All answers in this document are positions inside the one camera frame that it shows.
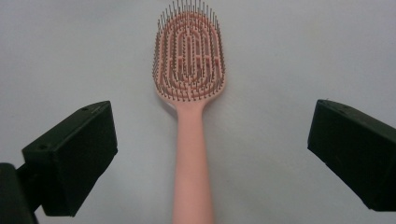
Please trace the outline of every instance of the bristle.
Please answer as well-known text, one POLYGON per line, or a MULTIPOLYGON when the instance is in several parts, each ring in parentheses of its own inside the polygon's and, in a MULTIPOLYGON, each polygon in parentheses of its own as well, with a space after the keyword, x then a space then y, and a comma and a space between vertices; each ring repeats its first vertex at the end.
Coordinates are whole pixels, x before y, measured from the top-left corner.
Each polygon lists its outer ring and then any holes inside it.
POLYGON ((223 88, 225 67, 213 9, 201 0, 177 0, 157 25, 152 71, 158 93, 183 102, 216 95, 223 88))

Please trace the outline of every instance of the hairbrush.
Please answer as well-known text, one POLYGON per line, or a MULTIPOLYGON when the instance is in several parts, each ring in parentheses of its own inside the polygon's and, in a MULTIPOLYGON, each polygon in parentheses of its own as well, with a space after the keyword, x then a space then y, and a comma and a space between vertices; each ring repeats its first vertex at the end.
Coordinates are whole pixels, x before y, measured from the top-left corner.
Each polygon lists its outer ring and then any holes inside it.
POLYGON ((202 115, 225 87, 216 14, 201 1, 176 1, 158 20, 153 78, 177 111, 173 223, 214 223, 202 115))

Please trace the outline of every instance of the metal bristle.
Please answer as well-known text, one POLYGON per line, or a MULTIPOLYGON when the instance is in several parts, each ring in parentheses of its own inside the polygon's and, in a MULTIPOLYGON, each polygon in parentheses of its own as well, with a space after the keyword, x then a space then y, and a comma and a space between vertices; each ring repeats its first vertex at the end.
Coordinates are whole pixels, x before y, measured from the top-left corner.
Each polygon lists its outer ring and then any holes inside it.
POLYGON ((201 0, 176 0, 157 26, 152 76, 160 95, 189 102, 224 88, 221 34, 212 8, 201 0))

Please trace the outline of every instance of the white surface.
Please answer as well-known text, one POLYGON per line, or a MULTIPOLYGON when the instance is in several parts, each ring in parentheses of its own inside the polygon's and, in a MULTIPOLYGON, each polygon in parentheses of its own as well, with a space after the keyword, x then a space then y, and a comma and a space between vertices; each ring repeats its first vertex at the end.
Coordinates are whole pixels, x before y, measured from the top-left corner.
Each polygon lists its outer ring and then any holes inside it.
MULTIPOLYGON (((171 223, 177 120, 156 97, 157 19, 170 1, 0 3, 0 161, 110 100, 119 154, 77 216, 42 224, 171 223)), ((396 127, 396 2, 208 1, 228 83, 205 112, 219 224, 395 223, 306 149, 317 99, 396 127)))

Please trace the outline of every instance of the black rubber pad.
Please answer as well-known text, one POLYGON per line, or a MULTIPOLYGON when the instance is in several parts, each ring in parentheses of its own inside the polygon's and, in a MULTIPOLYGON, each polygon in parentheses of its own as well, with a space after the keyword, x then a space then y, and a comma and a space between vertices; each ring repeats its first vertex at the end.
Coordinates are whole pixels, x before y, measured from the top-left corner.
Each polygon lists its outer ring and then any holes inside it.
POLYGON ((117 153, 110 102, 88 105, 22 150, 47 216, 74 216, 117 153))
POLYGON ((318 100, 308 148, 375 211, 396 211, 396 129, 318 100))

